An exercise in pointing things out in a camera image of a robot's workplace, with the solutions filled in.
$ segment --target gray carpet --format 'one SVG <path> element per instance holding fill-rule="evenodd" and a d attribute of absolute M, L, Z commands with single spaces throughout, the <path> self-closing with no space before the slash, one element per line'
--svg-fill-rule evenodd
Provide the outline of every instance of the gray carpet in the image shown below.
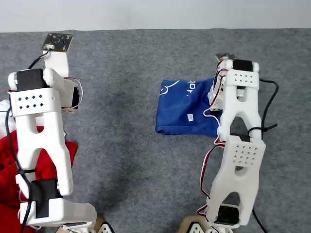
<path fill-rule="evenodd" d="M 85 90 L 78 114 L 63 117 L 67 140 L 79 145 L 72 200 L 93 204 L 116 233 L 176 232 L 205 202 L 199 176 L 212 138 L 155 133 L 160 83 L 212 77 L 214 54 L 231 51 L 280 85 L 266 119 L 278 127 L 265 135 L 257 214 L 269 232 L 309 232 L 311 29 L 70 32 L 70 74 Z M 41 54 L 45 36 L 0 34 L 1 99 L 8 74 Z M 273 90 L 261 84 L 261 114 Z M 207 189 L 221 159 L 217 151 L 209 160 Z M 253 217 L 240 231 L 261 232 Z"/>

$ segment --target blue drawstring bag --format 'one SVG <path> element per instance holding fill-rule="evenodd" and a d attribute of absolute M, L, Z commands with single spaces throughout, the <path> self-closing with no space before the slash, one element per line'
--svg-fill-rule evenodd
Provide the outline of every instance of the blue drawstring bag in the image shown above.
<path fill-rule="evenodd" d="M 155 131 L 161 134 L 217 136 L 218 123 L 205 117 L 207 94 L 213 79 L 204 81 L 163 80 L 156 113 Z"/>

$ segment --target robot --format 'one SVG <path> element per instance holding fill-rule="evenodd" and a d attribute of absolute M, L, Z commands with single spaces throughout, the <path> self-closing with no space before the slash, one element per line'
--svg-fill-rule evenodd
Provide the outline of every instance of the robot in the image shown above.
<path fill-rule="evenodd" d="M 233 54 L 220 54 L 218 59 L 214 84 L 208 93 L 210 107 L 204 115 L 217 121 L 213 113 L 222 110 L 222 115 L 215 146 L 204 159 L 200 187 L 207 196 L 207 204 L 198 210 L 198 214 L 205 217 L 208 233 L 231 233 L 233 229 L 247 225 L 251 216 L 266 145 L 261 136 L 263 129 L 258 112 L 258 63 L 235 59 Z M 242 118 L 248 129 L 247 135 L 230 131 L 236 117 Z M 215 147 L 223 148 L 224 153 L 208 194 L 202 188 L 202 179 L 207 158 Z M 239 205 L 224 203 L 231 193 L 239 195 Z"/>
<path fill-rule="evenodd" d="M 62 113 L 76 112 L 83 95 L 74 78 L 68 78 L 67 51 L 71 41 L 71 34 L 48 34 L 42 47 L 43 55 L 28 69 L 13 72 L 8 77 L 19 148 L 16 182 L 29 199 L 20 204 L 22 232 L 25 225 L 34 225 L 63 226 L 75 233 L 96 233 L 94 206 L 63 198 L 73 192 L 73 181 Z M 32 69 L 40 58 L 44 58 L 45 69 Z M 41 133 L 36 128 L 38 118 L 44 121 Z M 55 164 L 57 179 L 35 180 L 35 166 L 41 149 L 47 151 Z M 103 223 L 98 232 L 111 233 L 113 230 Z"/>

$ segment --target white wall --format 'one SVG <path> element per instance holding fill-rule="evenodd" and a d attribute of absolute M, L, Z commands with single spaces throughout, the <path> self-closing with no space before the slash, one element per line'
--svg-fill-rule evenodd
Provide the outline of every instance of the white wall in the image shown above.
<path fill-rule="evenodd" d="M 311 0 L 1 0 L 0 32 L 311 28 Z"/>

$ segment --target red cloth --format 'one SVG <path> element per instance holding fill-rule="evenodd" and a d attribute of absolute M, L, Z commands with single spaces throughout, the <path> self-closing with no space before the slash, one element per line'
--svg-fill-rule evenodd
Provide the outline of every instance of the red cloth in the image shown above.
<path fill-rule="evenodd" d="M 17 134 L 11 132 L 11 138 L 14 151 L 17 154 Z M 66 142 L 70 153 L 71 166 L 77 151 L 77 145 L 73 142 Z M 14 159 L 10 153 L 9 141 L 7 136 L 0 139 L 0 232 L 18 233 L 20 223 L 17 218 L 19 210 L 19 187 L 15 181 L 17 168 Z M 35 168 L 35 177 L 37 180 L 57 178 L 56 168 L 45 150 L 40 152 Z M 32 229 L 27 228 L 25 233 L 31 233 Z"/>

